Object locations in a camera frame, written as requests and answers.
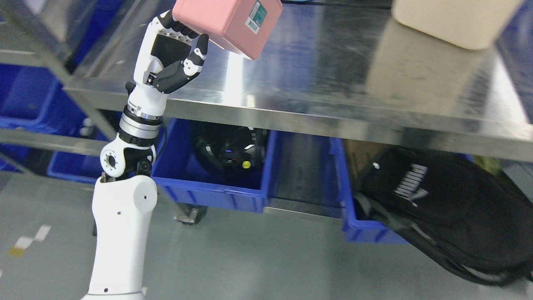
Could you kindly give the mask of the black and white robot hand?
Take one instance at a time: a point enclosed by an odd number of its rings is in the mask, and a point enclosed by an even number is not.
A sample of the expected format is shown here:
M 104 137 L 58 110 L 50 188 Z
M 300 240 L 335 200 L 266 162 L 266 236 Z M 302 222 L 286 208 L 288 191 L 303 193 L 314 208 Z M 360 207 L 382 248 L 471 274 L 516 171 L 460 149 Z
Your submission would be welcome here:
M 148 121 L 160 119 L 169 95 L 199 76 L 208 43 L 207 34 L 194 32 L 171 10 L 156 15 L 145 29 L 125 112 Z

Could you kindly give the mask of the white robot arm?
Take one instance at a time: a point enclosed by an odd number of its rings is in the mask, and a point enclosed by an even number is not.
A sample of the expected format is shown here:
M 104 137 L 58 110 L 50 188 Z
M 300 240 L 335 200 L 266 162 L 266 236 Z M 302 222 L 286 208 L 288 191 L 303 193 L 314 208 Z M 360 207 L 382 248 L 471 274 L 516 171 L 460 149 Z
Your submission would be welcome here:
M 158 191 L 151 177 L 162 115 L 126 109 L 100 152 L 92 213 L 96 248 L 84 300 L 144 300 L 145 253 Z

